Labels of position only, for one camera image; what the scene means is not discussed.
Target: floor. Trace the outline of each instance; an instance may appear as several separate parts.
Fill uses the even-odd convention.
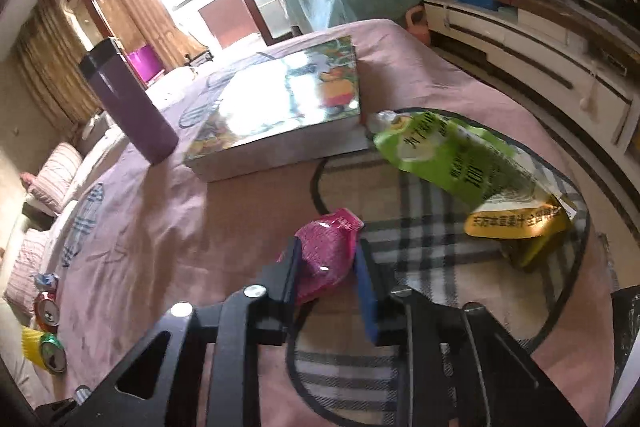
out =
[[[617,281],[616,285],[619,288],[640,285],[640,247],[631,232],[633,229],[638,229],[638,210],[625,199],[624,191],[611,178],[608,171],[600,165],[599,161],[591,157],[591,152],[569,131],[524,95],[456,55],[439,48],[434,48],[434,51],[481,82],[495,87],[516,100],[550,128],[551,134],[556,134],[556,137],[564,141],[562,152],[589,207],[594,229],[608,253],[614,283]],[[606,191],[612,193],[614,198],[607,197]],[[630,221],[632,226],[628,227],[625,220]]]

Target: striped pillow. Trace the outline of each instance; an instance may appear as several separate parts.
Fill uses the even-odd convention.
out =
[[[38,294],[33,278],[40,270],[48,238],[48,231],[27,230],[4,291],[7,302],[19,308],[25,315],[33,313],[33,299]]]
[[[71,186],[82,156],[68,143],[58,145],[29,187],[29,194],[46,204],[56,214],[62,212],[62,201]]]

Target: brown curtain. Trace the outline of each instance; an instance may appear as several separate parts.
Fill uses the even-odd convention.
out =
[[[71,137],[100,108],[78,69],[86,53],[65,0],[38,0],[12,49],[31,96],[60,133]]]
[[[98,3],[101,9],[106,7],[105,18],[113,33],[122,39],[125,50],[132,52],[150,44],[166,71],[182,66],[187,53],[193,56],[206,49],[177,28],[161,0],[98,0]]]

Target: green juice pouch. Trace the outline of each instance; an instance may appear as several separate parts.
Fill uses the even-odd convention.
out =
[[[562,195],[535,177],[529,156],[489,131],[430,111],[378,118],[386,128],[374,142],[386,160],[465,201],[472,209],[468,235],[517,240],[503,249],[515,265],[532,266],[575,217]]]
[[[515,151],[489,131],[424,111],[397,115],[376,134],[390,163],[436,184],[475,208],[507,185],[530,184],[511,158]]]

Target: soda can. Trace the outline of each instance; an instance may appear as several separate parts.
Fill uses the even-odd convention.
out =
[[[54,334],[45,333],[40,339],[40,356],[52,373],[60,374],[66,371],[65,348]]]
[[[40,292],[33,301],[33,312],[40,329],[46,333],[56,333],[60,323],[60,309],[50,292]]]

